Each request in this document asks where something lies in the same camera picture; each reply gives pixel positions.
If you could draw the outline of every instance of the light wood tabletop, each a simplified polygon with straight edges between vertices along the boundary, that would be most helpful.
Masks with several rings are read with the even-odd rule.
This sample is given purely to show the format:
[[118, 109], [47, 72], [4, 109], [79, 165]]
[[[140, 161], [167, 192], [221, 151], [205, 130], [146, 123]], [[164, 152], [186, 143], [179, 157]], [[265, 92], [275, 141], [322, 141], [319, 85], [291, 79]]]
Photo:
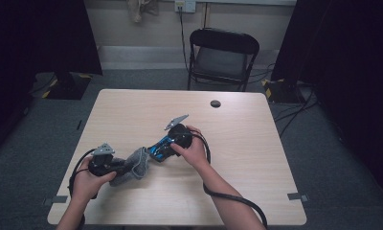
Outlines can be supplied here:
[[[221, 102], [214, 108], [211, 101]], [[79, 159], [108, 143], [115, 157], [126, 159], [140, 147], [150, 147], [168, 134], [171, 119], [201, 129], [213, 167], [245, 198], [264, 212], [269, 225], [302, 225], [306, 216], [297, 193], [268, 103], [260, 93], [104, 89], [100, 92], [80, 137], [58, 196], [69, 195], [68, 181]], [[202, 180], [182, 157], [163, 163], [148, 160], [142, 180], [118, 187], [105, 184], [85, 211], [86, 224], [222, 225]], [[66, 203], [54, 203], [48, 216], [58, 224]]]

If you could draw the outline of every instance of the hand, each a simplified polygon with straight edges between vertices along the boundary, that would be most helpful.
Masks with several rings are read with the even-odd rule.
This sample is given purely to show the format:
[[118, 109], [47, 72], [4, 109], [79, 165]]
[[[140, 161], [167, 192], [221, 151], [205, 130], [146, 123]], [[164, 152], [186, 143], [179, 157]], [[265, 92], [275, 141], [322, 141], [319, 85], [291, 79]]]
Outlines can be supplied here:
[[92, 158], [92, 156], [86, 157], [81, 162], [75, 178], [72, 200], [88, 202], [99, 192], [99, 189], [104, 183], [114, 179], [117, 174], [116, 172], [111, 172], [104, 176], [93, 175], [88, 171], [88, 166]]
[[[186, 127], [191, 131], [192, 134], [201, 136], [201, 131], [198, 128], [193, 126]], [[192, 137], [191, 145], [187, 149], [183, 149], [181, 146], [175, 143], [172, 143], [170, 146], [177, 153], [181, 154], [185, 160], [194, 168], [209, 164], [206, 158], [206, 151], [204, 149], [203, 141], [198, 137]]]

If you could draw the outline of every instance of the forearm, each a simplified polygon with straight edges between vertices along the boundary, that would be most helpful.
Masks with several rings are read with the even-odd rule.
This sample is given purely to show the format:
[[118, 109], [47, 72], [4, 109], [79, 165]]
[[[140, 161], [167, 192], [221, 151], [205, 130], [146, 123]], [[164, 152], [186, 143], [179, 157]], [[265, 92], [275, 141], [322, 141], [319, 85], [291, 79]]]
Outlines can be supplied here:
[[[208, 163], [195, 167], [207, 188], [216, 193], [242, 195]], [[227, 229], [265, 229], [253, 209], [246, 204], [212, 196], [213, 203]]]
[[73, 229], [76, 230], [80, 224], [81, 217], [86, 209], [88, 201], [72, 199], [62, 219], [57, 225], [57, 229]]

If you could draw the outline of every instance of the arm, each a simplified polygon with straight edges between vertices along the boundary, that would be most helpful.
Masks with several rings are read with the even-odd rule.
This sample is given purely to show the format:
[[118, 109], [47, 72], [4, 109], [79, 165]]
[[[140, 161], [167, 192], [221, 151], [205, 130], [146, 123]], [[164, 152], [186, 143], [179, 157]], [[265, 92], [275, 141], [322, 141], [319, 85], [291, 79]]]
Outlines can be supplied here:
[[72, 199], [56, 229], [77, 229], [87, 203], [99, 191], [101, 186], [114, 179], [116, 173], [111, 172], [104, 176], [95, 176], [88, 171], [92, 157], [86, 157], [76, 174]]
[[[193, 126], [188, 126], [188, 129], [194, 134], [201, 133], [200, 130]], [[171, 147], [196, 169], [204, 184], [211, 191], [242, 197], [209, 164], [203, 142], [200, 139], [193, 137], [191, 146], [188, 149], [183, 149], [176, 144], [171, 144]], [[251, 207], [225, 198], [212, 197], [212, 199], [227, 229], [265, 229]]]

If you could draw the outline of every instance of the cable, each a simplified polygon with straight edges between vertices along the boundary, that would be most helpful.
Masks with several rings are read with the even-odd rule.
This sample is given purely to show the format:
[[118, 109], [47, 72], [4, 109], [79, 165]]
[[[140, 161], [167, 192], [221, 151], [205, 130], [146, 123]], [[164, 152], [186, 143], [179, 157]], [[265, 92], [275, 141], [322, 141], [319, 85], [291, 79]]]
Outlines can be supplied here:
[[283, 128], [282, 132], [279, 134], [279, 137], [282, 138], [284, 132], [286, 131], [286, 129], [290, 126], [290, 124], [293, 122], [293, 120], [297, 117], [297, 115], [299, 115], [300, 112], [304, 111], [305, 110], [305, 106], [308, 104], [308, 102], [310, 102], [310, 99], [311, 99], [311, 96], [313, 95], [314, 93], [314, 88], [311, 89], [311, 93], [310, 93], [310, 96], [308, 96], [307, 100], [305, 101], [305, 103], [303, 104], [303, 106], [295, 113], [292, 113], [293, 114], [293, 117], [292, 119], [290, 119], [290, 121], [287, 123], [287, 125]]
[[205, 3], [205, 9], [204, 9], [204, 27], [206, 28], [206, 22], [207, 22], [207, 7], [209, 6], [209, 3]]
[[[89, 151], [87, 151], [81, 158], [80, 160], [78, 161], [78, 163], [76, 164], [75, 168], [73, 169], [72, 171], [72, 175], [70, 176], [69, 178], [69, 186], [67, 187], [69, 189], [69, 194], [70, 194], [70, 197], [72, 197], [73, 195], [73, 185], [75, 184], [75, 178], [76, 178], [76, 175], [82, 171], [88, 171], [88, 169], [84, 169], [84, 170], [80, 170], [78, 171], [78, 168], [81, 164], [81, 162], [83, 161], [84, 157], [86, 157], [88, 154], [90, 154], [91, 152], [93, 152], [94, 150], [96, 149], [91, 149]], [[84, 216], [84, 214], [81, 216], [81, 220], [80, 220], [80, 223], [79, 223], [79, 226], [78, 226], [78, 230], [81, 230], [83, 229], [83, 226], [84, 226], [84, 223], [86, 222], [86, 217]]]
[[186, 70], [189, 72], [188, 63], [187, 63], [187, 61], [186, 61], [185, 35], [184, 35], [184, 33], [183, 33], [183, 9], [182, 9], [181, 7], [177, 7], [177, 10], [179, 10], [180, 26], [181, 26], [181, 28], [182, 28], [183, 58], [185, 59]]
[[260, 75], [264, 75], [264, 74], [267, 76], [269, 73], [271, 73], [273, 71], [273, 69], [270, 70], [270, 66], [272, 66], [272, 65], [275, 65], [275, 63], [268, 64], [268, 66], [266, 67], [266, 71], [265, 72], [260, 73], [260, 74], [256, 74], [256, 75], [251, 75], [249, 77], [256, 77], [256, 76], [260, 76]]
[[277, 120], [277, 119], [279, 118], [279, 116], [282, 115], [283, 112], [285, 112], [285, 111], [287, 111], [287, 110], [290, 110], [290, 109], [293, 109], [293, 108], [297, 108], [297, 107], [300, 107], [300, 105], [291, 105], [291, 107], [288, 107], [288, 108], [286, 108], [286, 109], [280, 111], [280, 112], [278, 113], [278, 115], [277, 115], [276, 117], [273, 118], [273, 120], [274, 120], [274, 121]]
[[[313, 106], [316, 105], [317, 103], [318, 103], [318, 101], [316, 101], [316, 102], [313, 103], [312, 105], [306, 107], [304, 110], [307, 110], [307, 109], [313, 107]], [[295, 115], [297, 112], [299, 112], [299, 111], [289, 113], [289, 114], [284, 115], [284, 116], [282, 116], [282, 117], [280, 117], [280, 118], [278, 118], [278, 119], [275, 118], [276, 120], [274, 120], [274, 122], [276, 123], [276, 122], [278, 122], [278, 121], [280, 121], [280, 120], [282, 120], [282, 119], [284, 119], [284, 118], [288, 118], [288, 117], [290, 117], [290, 116], [293, 116], [293, 115]]]
[[43, 88], [44, 88], [46, 85], [48, 85], [54, 78], [55, 78], [55, 73], [52, 75], [52, 77], [51, 77], [45, 84], [43, 84], [43, 85], [40, 86], [39, 88], [33, 89], [33, 91], [30, 91], [29, 94], [36, 93], [37, 91], [43, 89]]
[[[210, 148], [209, 148], [209, 145], [206, 141], [206, 138], [204, 138], [204, 136], [200, 133], [200, 132], [197, 132], [199, 135], [196, 135], [196, 134], [192, 134], [193, 137], [197, 137], [199, 138], [203, 144], [204, 144], [204, 147], [206, 148], [206, 157], [207, 157], [207, 161], [209, 162], [209, 164], [211, 164], [211, 152], [210, 152]], [[207, 186], [203, 183], [203, 189], [204, 189], [204, 192], [209, 195], [209, 196], [215, 196], [215, 197], [219, 197], [219, 198], [225, 198], [225, 199], [230, 199], [230, 200], [233, 200], [233, 201], [237, 201], [237, 202], [240, 202], [240, 203], [243, 203], [245, 205], [248, 205], [250, 206], [251, 208], [253, 208], [255, 211], [257, 211], [257, 213], [259, 214], [261, 220], [262, 220], [262, 224], [263, 226], [267, 229], [267, 219], [266, 219], [266, 215], [263, 213], [263, 211], [260, 209], [260, 207], [252, 202], [251, 200], [249, 199], [246, 199], [244, 197], [240, 197], [240, 196], [236, 196], [236, 195], [227, 195], [227, 194], [222, 194], [222, 193], [217, 193], [217, 192], [213, 192], [211, 191], [209, 188], [207, 188]]]
[[262, 78], [258, 79], [258, 80], [253, 80], [253, 81], [249, 81], [248, 84], [251, 84], [251, 83], [256, 83], [258, 81], [262, 81], [264, 78], [267, 77], [267, 74], [265, 76], [263, 76]]

